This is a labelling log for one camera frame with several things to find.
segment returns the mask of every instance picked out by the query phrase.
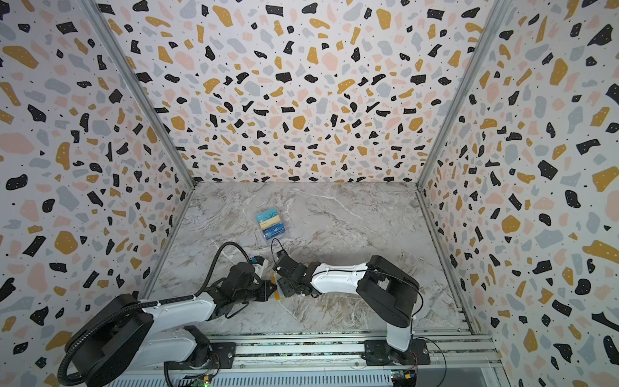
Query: patterned wallpaper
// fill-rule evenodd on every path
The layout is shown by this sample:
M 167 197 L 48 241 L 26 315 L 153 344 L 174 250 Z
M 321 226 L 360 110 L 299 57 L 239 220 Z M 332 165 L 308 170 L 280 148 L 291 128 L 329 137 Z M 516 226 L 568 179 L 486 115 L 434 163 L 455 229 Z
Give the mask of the patterned wallpaper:
M 101 3 L 199 181 L 416 180 L 492 5 Z
M 514 386 L 619 386 L 619 2 L 514 5 L 422 190 Z
M 142 289 L 190 189 L 74 3 L 0 19 L 0 385 L 57 386 L 62 346 Z

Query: patterned wall panel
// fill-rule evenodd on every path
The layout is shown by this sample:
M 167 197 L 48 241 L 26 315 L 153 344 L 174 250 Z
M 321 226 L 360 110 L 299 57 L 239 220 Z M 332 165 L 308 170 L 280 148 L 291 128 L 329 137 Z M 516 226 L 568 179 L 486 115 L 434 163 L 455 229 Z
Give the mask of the patterned wall panel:
M 415 180 L 484 0 L 101 5 L 198 180 Z
M 142 289 L 189 193 L 75 6 L 0 2 L 0 385 L 58 385 L 62 346 Z
M 619 385 L 619 2 L 518 1 L 422 187 L 514 385 Z

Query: gray marble surface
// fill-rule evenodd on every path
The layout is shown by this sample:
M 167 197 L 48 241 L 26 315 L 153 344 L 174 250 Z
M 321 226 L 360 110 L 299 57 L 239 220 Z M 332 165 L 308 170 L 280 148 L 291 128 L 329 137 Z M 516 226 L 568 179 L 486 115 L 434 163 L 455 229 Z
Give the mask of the gray marble surface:
M 463 328 L 414 189 L 413 183 L 200 183 L 150 298 L 194 293 L 217 248 L 229 240 L 250 257 L 269 259 L 263 278 L 270 276 L 271 244 L 255 215 L 276 207 L 286 227 L 279 239 L 296 261 L 344 265 L 381 255 L 421 285 L 425 306 L 415 327 Z M 211 282 L 242 259 L 234 247 L 224 249 Z M 229 320 L 198 326 L 209 333 L 386 329 L 359 296 L 335 293 L 253 302 Z

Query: robotic arm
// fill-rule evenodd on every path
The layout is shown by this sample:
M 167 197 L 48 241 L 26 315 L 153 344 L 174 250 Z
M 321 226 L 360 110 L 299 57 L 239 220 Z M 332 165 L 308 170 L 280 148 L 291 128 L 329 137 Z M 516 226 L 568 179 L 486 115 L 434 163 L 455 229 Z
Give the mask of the robotic arm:
M 208 287 L 205 283 L 195 295 L 154 302 L 138 302 L 129 294 L 114 298 L 66 344 L 59 382 L 101 387 L 125 370 L 151 364 L 183 362 L 191 368 L 203 367 L 211 359 L 213 348 L 203 333 L 187 324 L 231 318 L 251 301 L 268 301 L 277 290 L 271 281 L 260 278 L 268 261 L 260 256 L 247 260 L 234 265 L 226 278 Z M 354 266 L 319 262 L 305 266 L 282 249 L 277 253 L 274 270 L 281 276 L 278 283 L 287 297 L 304 294 L 317 298 L 329 292 L 359 294 L 387 322 L 387 344 L 396 353 L 395 358 L 405 358 L 419 284 L 388 260 L 375 255 L 369 262 Z M 244 306 L 230 314 L 236 304 Z M 179 326 L 183 329 L 169 331 Z M 71 361 L 78 372 L 67 375 Z

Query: small box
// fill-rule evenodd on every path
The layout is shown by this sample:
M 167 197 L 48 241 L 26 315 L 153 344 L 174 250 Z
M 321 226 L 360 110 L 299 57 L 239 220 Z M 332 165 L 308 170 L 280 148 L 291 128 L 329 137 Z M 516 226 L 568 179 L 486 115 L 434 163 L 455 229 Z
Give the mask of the small box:
M 266 240 L 269 240 L 277 235 L 281 235 L 286 231 L 282 218 L 279 216 L 277 209 L 272 208 L 256 215 L 256 220 L 260 225 L 262 234 Z

